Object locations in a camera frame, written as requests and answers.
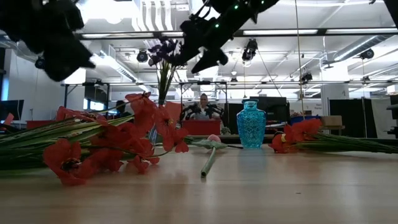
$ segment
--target wooden table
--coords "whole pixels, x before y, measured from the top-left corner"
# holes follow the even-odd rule
[[[398,157],[224,149],[207,179],[205,149],[167,154],[79,187],[49,170],[0,178],[0,223],[398,223]]]

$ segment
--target red box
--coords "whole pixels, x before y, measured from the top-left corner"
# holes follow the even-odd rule
[[[199,121],[188,120],[182,122],[182,127],[185,128],[190,135],[220,135],[221,121]]]
[[[48,120],[48,121],[26,121],[26,129],[32,129],[32,128],[37,128],[44,126],[46,124],[51,124],[54,123],[54,120]]]

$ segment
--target turquoise bottle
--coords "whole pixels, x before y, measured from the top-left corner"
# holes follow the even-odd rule
[[[238,132],[244,148],[261,148],[266,133],[266,112],[257,109],[257,99],[243,100],[243,110],[236,115]]]

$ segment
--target computer monitor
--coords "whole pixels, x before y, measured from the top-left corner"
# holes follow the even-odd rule
[[[24,100],[0,101],[0,120],[4,121],[8,114],[14,115],[14,121],[21,120]]]
[[[290,111],[286,97],[250,96],[257,99],[257,108],[267,113],[268,121],[289,121]]]

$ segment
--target clear glass vase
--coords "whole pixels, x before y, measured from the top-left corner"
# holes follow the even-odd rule
[[[165,104],[166,104],[166,102],[164,100],[162,100],[162,101],[159,100],[159,103],[157,103],[156,106],[159,106],[159,105],[165,106]],[[152,129],[149,131],[148,139],[155,146],[156,143],[158,142],[158,138],[159,137],[158,137],[158,134],[157,134],[157,131],[156,131],[156,126],[154,125],[152,127]]]
[[[245,148],[261,148],[266,133],[266,112],[257,109],[258,100],[243,100],[237,117],[241,144]]]

